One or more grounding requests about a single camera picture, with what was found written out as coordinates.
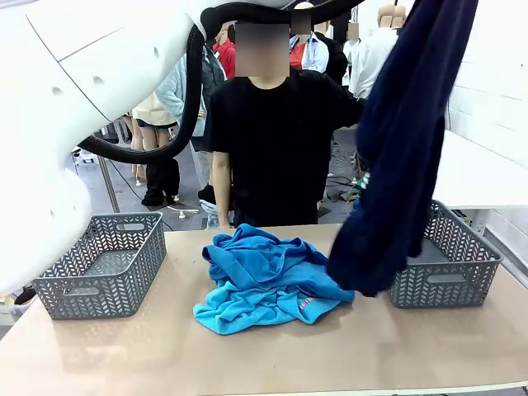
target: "beige table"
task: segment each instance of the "beige table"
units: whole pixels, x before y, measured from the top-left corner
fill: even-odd
[[[336,225],[273,229],[326,252]],[[132,318],[53,322],[37,302],[0,342],[0,394],[426,394],[528,382],[528,292],[499,268],[482,308],[404,311],[357,296],[314,326],[221,337],[192,307],[213,289],[213,233],[167,233],[167,258]]]

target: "shoe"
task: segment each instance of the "shoe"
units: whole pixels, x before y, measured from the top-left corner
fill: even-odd
[[[198,191],[198,199],[216,205],[215,189],[212,187],[211,184],[208,184],[202,190]]]
[[[33,286],[24,287],[23,290],[24,291],[22,291],[20,295],[16,297],[15,305],[23,305],[28,301],[31,301],[31,299],[36,295],[36,291],[33,289]]]
[[[145,194],[145,197],[141,200],[141,205],[144,206],[161,206],[163,205],[165,197],[161,195]]]
[[[171,196],[169,194],[165,194],[165,200],[167,200],[168,205],[174,205],[180,202],[179,196]]]

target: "black cable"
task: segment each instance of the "black cable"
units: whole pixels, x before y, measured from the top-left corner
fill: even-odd
[[[121,176],[121,179],[125,181],[126,185],[130,188],[130,190],[134,193],[134,195],[137,196],[139,200],[141,200],[141,197],[138,195],[137,192],[135,192],[134,188],[130,185],[128,180],[126,180],[126,177],[123,176],[123,173],[119,171],[119,169],[114,164],[114,162],[111,159],[109,159],[108,162],[111,164],[112,167],[114,167],[115,171],[119,174],[119,176]],[[148,206],[145,206],[145,207],[148,209],[149,212],[152,212],[152,210]],[[165,223],[165,220],[162,220],[162,223],[165,224],[168,229],[170,229],[171,231],[174,231],[174,229],[170,225]]]
[[[329,176],[327,177],[327,185],[326,187],[336,187],[336,186],[346,186],[346,187],[353,187],[355,184],[352,182],[352,180],[346,176]]]

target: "blue towel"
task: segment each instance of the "blue towel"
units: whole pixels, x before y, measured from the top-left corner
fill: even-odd
[[[196,320],[218,334],[294,319],[314,323],[354,292],[326,274],[327,258],[305,241],[242,224],[233,237],[217,235],[204,247],[218,288],[194,308]]]

